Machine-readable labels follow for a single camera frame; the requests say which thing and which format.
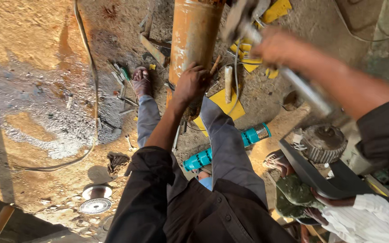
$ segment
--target grey trousers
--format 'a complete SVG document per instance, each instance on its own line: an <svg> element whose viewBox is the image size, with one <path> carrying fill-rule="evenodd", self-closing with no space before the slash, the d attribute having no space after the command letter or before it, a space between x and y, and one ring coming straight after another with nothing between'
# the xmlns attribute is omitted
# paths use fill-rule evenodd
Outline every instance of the grey trousers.
<svg viewBox="0 0 389 243"><path fill-rule="evenodd" d="M207 97L204 97L202 101L200 115L208 132L213 152L213 188L219 178L230 180L254 192L267 206L264 181L253 171L241 134L235 128L232 118ZM139 147L145 145L159 121L159 108L154 98L149 95L141 96L138 115ZM176 167L175 182L179 182L182 180L181 176L184 177L184 175L181 168Z"/></svg>

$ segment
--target white shirt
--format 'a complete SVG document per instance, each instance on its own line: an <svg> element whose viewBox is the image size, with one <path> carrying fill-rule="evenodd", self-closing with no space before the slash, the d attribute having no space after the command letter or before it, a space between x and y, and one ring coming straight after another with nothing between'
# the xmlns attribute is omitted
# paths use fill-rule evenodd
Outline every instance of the white shirt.
<svg viewBox="0 0 389 243"><path fill-rule="evenodd" d="M348 243L389 242L389 202L374 194L357 195L353 207L325 207L322 226Z"/></svg>

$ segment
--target spanner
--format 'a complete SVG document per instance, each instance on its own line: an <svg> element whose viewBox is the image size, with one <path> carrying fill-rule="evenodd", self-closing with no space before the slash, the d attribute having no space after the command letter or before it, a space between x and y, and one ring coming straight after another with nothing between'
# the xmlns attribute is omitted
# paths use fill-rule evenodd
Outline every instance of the spanner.
<svg viewBox="0 0 389 243"><path fill-rule="evenodd" d="M125 135L125 139L127 139L127 143L128 143L128 150L129 151L136 151L138 148L136 147L133 147L130 143L130 136L129 135Z"/></svg>

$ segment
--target concrete floor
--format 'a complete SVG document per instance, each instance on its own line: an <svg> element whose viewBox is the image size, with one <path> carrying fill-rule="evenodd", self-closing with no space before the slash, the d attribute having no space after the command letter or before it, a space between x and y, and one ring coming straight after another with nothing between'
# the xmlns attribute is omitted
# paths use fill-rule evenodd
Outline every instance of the concrete floor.
<svg viewBox="0 0 389 243"><path fill-rule="evenodd" d="M349 36L331 1L290 2L293 10L274 24L291 29L351 66L364 67L370 45ZM360 36L372 38L383 0L337 2L352 29ZM119 87L105 61L118 61L129 71L139 65L157 63L141 58L146 50L138 41L138 24L147 13L147 0L81 0L79 4L99 72L99 114L112 126L121 127L122 134L113 135L110 127L103 126L99 144L91 156L56 172L10 172L9 168L15 165L56 165L84 154L93 135L94 87L69 1L0 0L0 200L14 202L25 212L67 226L83 236L98 233L104 237L100 221L113 213L127 181L122 174L116 178L106 174L106 155L113 151L131 156L123 135L129 134L133 145L137 140L133 120L137 114L118 115L122 104L112 98L112 93ZM158 0L156 4L151 36L170 40L173 1ZM222 63L232 60L221 41L216 44L214 57L218 54L224 57ZM163 83L168 73L168 69L162 70L159 65L151 71L154 98L161 112L165 109ZM273 135L257 143L250 154L254 170L265 180L268 203L273 207L275 190L264 174L262 161L269 152L278 149L277 141L310 108L303 105L292 112L284 111L278 102L289 91L289 83L281 77L268 79L264 67L251 74L241 70L240 76L243 84L240 101L246 114L235 121L236 127L246 129L266 122ZM209 95L223 87L219 78L219 84ZM69 97L73 102L66 108ZM179 137L176 158L181 162L208 146L208 138L188 129ZM273 177L277 178L278 173L273 173ZM114 187L111 210L100 215L79 213L84 201L79 196L84 186L97 180Z"/></svg>

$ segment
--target hammer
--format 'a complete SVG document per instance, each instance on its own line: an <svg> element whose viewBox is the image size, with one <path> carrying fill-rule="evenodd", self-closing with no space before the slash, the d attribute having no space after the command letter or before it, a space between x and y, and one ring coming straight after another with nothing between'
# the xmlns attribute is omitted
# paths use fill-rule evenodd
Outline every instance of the hammer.
<svg viewBox="0 0 389 243"><path fill-rule="evenodd" d="M252 16L256 17L255 9L258 9L257 7L260 3L262 3L262 0L239 0L232 6L226 19L225 28L222 31L224 42L232 44L244 36L251 39L255 45L262 42L261 33L251 24ZM281 67L279 70L292 83L295 90L312 107L318 109L323 116L328 116L332 112L331 106L324 98L291 69Z"/></svg>

